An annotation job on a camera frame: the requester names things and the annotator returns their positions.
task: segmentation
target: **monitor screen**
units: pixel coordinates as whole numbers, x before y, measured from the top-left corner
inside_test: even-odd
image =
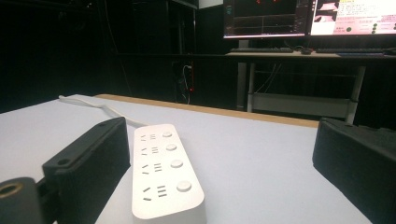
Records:
[[[310,0],[224,0],[224,38],[304,36]]]
[[[396,34],[395,0],[313,0],[308,35]]]

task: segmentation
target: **computer mouse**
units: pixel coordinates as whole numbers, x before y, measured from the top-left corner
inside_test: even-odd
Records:
[[[396,48],[384,49],[385,55],[396,55]]]
[[[301,54],[309,55],[312,53],[312,49],[301,49],[300,52]]]

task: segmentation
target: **white wall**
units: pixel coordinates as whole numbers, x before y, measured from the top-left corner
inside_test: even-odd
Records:
[[[199,0],[199,8],[222,5],[223,0]]]

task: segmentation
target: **white power strip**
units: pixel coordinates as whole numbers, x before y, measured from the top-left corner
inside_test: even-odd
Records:
[[[205,195],[171,124],[134,131],[134,224],[204,224]]]

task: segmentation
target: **white tabletop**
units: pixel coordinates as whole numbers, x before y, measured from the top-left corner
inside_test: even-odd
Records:
[[[204,189],[207,223],[370,223],[313,167],[316,128],[77,97],[174,124]],[[58,100],[1,114],[0,182],[38,181],[45,161],[106,119],[101,109]],[[134,127],[128,135],[133,155]],[[97,223],[133,223],[132,181],[130,168]]]

